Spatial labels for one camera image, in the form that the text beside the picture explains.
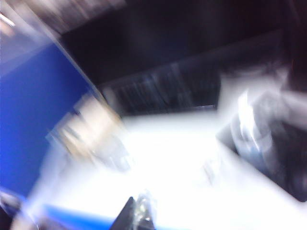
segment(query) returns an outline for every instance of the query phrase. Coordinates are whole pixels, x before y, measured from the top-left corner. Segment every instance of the blue panel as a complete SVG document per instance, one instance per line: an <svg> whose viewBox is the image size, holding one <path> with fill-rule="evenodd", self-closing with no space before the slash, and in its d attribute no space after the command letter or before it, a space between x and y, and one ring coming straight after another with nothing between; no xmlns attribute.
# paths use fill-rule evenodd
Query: blue panel
<svg viewBox="0 0 307 230"><path fill-rule="evenodd" d="M55 44L1 76L1 186L28 195L46 134L89 88Z"/></svg>
<svg viewBox="0 0 307 230"><path fill-rule="evenodd" d="M106 218L50 206L45 207L45 211L49 218L52 218L74 230L108 230L113 223L113 221Z"/></svg>

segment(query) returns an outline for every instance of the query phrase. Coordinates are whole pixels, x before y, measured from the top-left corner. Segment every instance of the blurry object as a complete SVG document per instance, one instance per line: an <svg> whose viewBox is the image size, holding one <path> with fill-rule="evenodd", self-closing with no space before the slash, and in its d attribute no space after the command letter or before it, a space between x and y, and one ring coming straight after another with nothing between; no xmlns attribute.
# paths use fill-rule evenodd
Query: blurry object
<svg viewBox="0 0 307 230"><path fill-rule="evenodd" d="M118 115L92 94L87 94L51 134L59 138L72 156L99 160L109 168L124 172L130 169L131 160L114 134L120 130Z"/></svg>
<svg viewBox="0 0 307 230"><path fill-rule="evenodd" d="M130 197L113 222L110 230L131 230L135 210L135 200Z"/></svg>
<svg viewBox="0 0 307 230"><path fill-rule="evenodd" d="M93 95L85 95L57 125L56 132L73 156L92 157L120 125L119 117Z"/></svg>
<svg viewBox="0 0 307 230"><path fill-rule="evenodd" d="M21 65L51 43L45 26L23 1L12 8L1 1L1 75Z"/></svg>
<svg viewBox="0 0 307 230"><path fill-rule="evenodd" d="M0 189L0 228L9 230L13 218L20 210L21 201L18 197Z"/></svg>
<svg viewBox="0 0 307 230"><path fill-rule="evenodd" d="M156 202L148 191L141 193L137 201L130 197L110 230L155 230L155 212Z"/></svg>
<svg viewBox="0 0 307 230"><path fill-rule="evenodd" d="M126 5L125 0L11 0L12 8L26 5L53 32L61 35L98 15Z"/></svg>
<svg viewBox="0 0 307 230"><path fill-rule="evenodd" d="M154 221L157 212L156 200L149 191L141 193L136 201L133 230L154 230Z"/></svg>
<svg viewBox="0 0 307 230"><path fill-rule="evenodd" d="M287 103L289 100L283 96L265 94L252 106L245 104L250 112L244 116L240 115L243 111L239 106L239 116L218 138L297 200L305 202L307 130L304 124L300 127L291 120L305 117L306 111L294 110Z"/></svg>
<svg viewBox="0 0 307 230"><path fill-rule="evenodd" d="M7 17L5 17L2 13L0 13L0 19L3 20L7 25L14 27L15 23L12 22L10 19L8 19Z"/></svg>
<svg viewBox="0 0 307 230"><path fill-rule="evenodd" d="M216 109L220 78L202 64L174 63L100 86L120 115L142 115Z"/></svg>
<svg viewBox="0 0 307 230"><path fill-rule="evenodd" d="M0 190L0 227L1 230L38 230L35 221L21 210L24 199L7 191Z"/></svg>

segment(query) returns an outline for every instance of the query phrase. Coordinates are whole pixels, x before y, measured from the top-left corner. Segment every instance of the blue wall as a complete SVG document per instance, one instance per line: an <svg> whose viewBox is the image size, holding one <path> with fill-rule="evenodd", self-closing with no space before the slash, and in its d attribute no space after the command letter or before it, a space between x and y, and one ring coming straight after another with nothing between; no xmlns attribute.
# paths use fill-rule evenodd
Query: blue wall
<svg viewBox="0 0 307 230"><path fill-rule="evenodd" d="M55 44L1 75L2 187L28 195L39 176L39 167L48 147L48 131L89 88Z"/></svg>

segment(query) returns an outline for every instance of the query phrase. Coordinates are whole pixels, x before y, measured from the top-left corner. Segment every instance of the white surface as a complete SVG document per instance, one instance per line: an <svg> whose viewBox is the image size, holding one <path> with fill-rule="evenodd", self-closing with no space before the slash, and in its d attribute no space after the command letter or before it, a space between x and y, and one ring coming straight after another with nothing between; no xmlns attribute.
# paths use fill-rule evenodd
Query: white surface
<svg viewBox="0 0 307 230"><path fill-rule="evenodd" d="M120 174L97 162L72 161L37 206L48 203L114 219L130 196L147 188L157 199L158 226L305 229L306 205L215 139L237 112L236 99L243 91L249 88L253 101L278 87L272 78L223 79L217 112L125 118L127 133L121 139L135 160L134 169ZM32 193L33 201L39 190Z"/></svg>

